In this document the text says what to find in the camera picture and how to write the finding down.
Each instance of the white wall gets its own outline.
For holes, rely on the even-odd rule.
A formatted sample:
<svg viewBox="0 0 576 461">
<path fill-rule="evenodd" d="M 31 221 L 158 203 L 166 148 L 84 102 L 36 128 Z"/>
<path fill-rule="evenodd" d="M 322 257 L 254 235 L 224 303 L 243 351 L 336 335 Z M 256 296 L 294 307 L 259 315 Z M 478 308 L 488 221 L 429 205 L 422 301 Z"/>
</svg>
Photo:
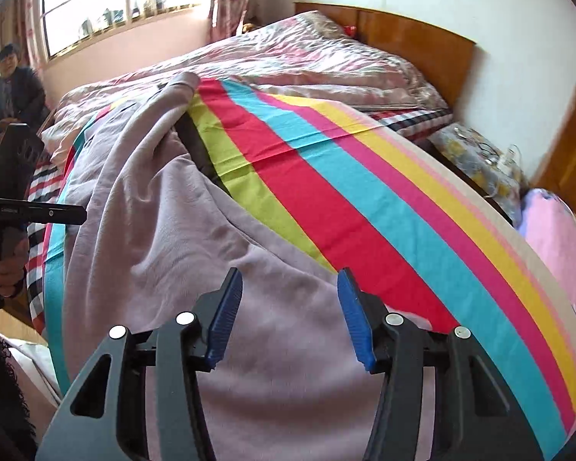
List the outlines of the white wall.
<svg viewBox="0 0 576 461">
<path fill-rule="evenodd" d="M 268 22 L 292 2 L 261 0 Z M 376 8 L 444 27 L 481 48 L 456 112 L 501 149 L 517 144 L 532 174 L 576 84 L 576 7 L 570 0 L 302 0 Z"/>
<path fill-rule="evenodd" d="M 207 15 L 196 8 L 163 15 L 50 61 L 42 72 L 48 102 L 54 107 L 76 86 L 108 80 L 204 46 Z"/>
</svg>

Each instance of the checkered fabric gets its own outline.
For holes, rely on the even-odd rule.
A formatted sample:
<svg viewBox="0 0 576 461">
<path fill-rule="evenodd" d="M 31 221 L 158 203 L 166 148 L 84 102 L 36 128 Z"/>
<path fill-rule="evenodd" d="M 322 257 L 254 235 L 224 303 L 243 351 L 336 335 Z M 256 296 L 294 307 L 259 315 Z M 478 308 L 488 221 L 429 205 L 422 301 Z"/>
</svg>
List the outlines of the checkered fabric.
<svg viewBox="0 0 576 461">
<path fill-rule="evenodd" d="M 36 203 L 54 203 L 58 200 L 62 186 L 63 172 L 43 154 L 28 192 L 28 201 Z M 44 224 L 29 224 L 28 239 L 30 254 L 28 258 L 28 301 L 34 329 L 44 336 L 45 317 L 43 304 L 43 241 L 45 239 Z"/>
<path fill-rule="evenodd" d="M 427 138 L 453 119 L 450 109 L 385 110 L 366 114 L 411 141 Z"/>
</svg>

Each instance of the blue rubber tip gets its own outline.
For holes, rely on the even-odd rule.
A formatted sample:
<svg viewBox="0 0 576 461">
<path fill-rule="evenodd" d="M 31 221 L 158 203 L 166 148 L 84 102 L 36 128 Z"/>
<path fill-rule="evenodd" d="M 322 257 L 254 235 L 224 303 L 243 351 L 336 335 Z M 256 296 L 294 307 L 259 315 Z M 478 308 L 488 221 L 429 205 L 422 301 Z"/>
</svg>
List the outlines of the blue rubber tip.
<svg viewBox="0 0 576 461">
<path fill-rule="evenodd" d="M 350 338 L 352 338 L 354 352 L 365 369 L 372 371 L 373 366 L 375 366 L 373 335 L 356 289 L 351 283 L 348 273 L 345 270 L 340 271 L 337 276 L 337 295 L 348 325 Z"/>
<path fill-rule="evenodd" d="M 228 285 L 224 296 L 215 313 L 215 317 L 209 326 L 209 339 L 207 341 L 207 354 L 205 360 L 211 369 L 224 358 L 224 352 L 233 331 L 241 294 L 243 293 L 243 276 L 235 269 L 234 274 L 228 279 Z"/>
</svg>

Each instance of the bedside table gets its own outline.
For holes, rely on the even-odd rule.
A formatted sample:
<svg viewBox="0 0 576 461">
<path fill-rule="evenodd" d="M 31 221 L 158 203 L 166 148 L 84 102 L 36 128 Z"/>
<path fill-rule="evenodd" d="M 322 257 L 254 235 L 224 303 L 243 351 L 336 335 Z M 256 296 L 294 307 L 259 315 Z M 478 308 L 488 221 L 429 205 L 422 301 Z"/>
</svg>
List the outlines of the bedside table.
<svg viewBox="0 0 576 461">
<path fill-rule="evenodd" d="M 517 227 L 521 222 L 520 193 L 524 180 L 522 173 L 505 175 L 496 163 L 501 151 L 489 140 L 472 128 L 465 128 L 459 123 L 452 123 L 436 131 L 428 138 L 444 159 L 463 174 L 461 179 L 478 187 L 478 192 L 487 201 L 494 201 L 509 217 L 509 222 Z"/>
</svg>

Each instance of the black hair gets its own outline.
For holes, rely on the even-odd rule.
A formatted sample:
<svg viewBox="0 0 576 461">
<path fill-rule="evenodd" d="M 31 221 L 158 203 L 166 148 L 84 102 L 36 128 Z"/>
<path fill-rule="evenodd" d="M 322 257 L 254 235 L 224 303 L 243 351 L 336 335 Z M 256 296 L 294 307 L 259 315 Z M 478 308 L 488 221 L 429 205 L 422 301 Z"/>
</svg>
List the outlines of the black hair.
<svg viewBox="0 0 576 461">
<path fill-rule="evenodd" d="M 0 452 L 10 443 L 23 459 L 33 460 L 37 450 L 34 427 L 8 355 L 6 344 L 0 340 Z M 14 458 L 2 452 L 0 459 Z"/>
<path fill-rule="evenodd" d="M 9 55 L 14 53 L 17 55 L 17 59 L 20 58 L 20 50 L 19 47 L 14 43 L 9 43 L 8 45 L 4 45 L 2 50 L 0 50 L 0 61 L 6 59 Z"/>
</svg>

